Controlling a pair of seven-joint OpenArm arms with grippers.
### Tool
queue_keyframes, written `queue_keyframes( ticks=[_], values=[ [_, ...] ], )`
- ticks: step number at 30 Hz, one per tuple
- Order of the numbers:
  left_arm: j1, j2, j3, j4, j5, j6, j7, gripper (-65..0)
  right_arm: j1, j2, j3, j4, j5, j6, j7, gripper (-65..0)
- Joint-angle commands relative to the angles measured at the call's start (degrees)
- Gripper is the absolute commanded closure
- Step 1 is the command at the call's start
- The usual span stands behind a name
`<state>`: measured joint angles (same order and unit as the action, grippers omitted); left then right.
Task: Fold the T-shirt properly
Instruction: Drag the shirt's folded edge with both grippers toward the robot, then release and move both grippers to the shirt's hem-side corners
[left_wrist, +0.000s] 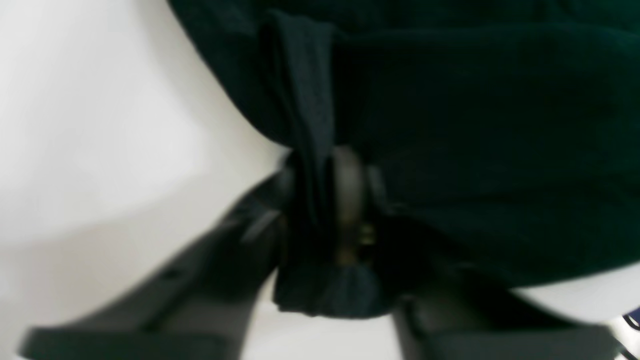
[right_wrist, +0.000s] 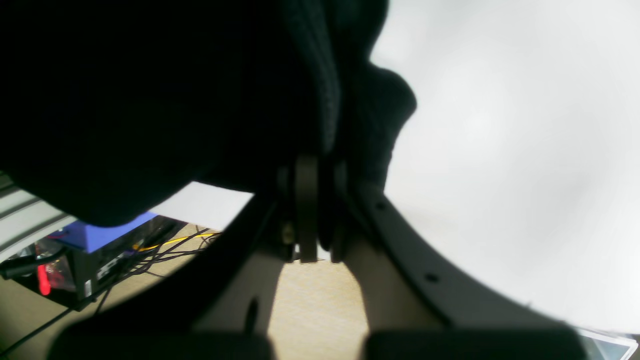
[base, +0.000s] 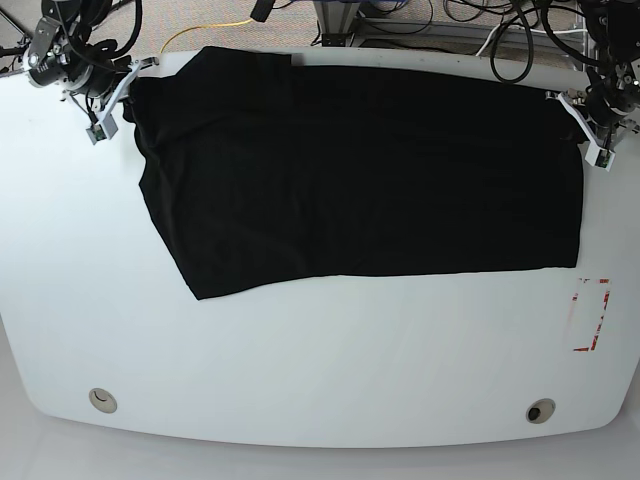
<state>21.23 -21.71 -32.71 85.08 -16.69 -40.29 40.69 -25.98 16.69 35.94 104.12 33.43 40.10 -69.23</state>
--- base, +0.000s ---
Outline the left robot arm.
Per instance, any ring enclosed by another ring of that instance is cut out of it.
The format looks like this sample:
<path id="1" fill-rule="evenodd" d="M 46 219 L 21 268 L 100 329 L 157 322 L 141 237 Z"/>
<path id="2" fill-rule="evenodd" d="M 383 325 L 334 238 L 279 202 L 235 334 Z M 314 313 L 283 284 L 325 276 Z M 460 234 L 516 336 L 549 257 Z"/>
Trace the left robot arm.
<path id="1" fill-rule="evenodd" d="M 639 107 L 639 3 L 637 1 L 579 1 L 579 14 L 594 43 L 593 57 L 565 43 L 551 27 L 549 12 L 562 7 L 556 1 L 534 1 L 532 10 L 543 33 L 571 59 L 582 64 L 589 85 L 582 93 L 563 95 L 578 115 L 592 142 L 611 151 L 622 130 L 633 126 L 627 117 Z"/>

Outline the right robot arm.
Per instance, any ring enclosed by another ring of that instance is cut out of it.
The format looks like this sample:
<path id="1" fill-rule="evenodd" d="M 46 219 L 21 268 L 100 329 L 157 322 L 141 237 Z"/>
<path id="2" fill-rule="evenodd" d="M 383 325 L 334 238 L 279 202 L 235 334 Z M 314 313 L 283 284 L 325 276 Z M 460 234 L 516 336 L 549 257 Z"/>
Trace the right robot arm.
<path id="1" fill-rule="evenodd" d="M 109 101 L 118 102 L 116 91 L 135 72 L 159 63 L 156 57 L 137 62 L 130 51 L 142 30 L 143 3 L 134 3 L 134 24 L 128 40 L 92 43 L 90 37 L 123 1 L 43 1 L 42 17 L 23 54 L 23 70 L 29 82 L 43 88 L 52 84 L 75 97 L 82 95 L 81 108 L 95 124 Z"/>

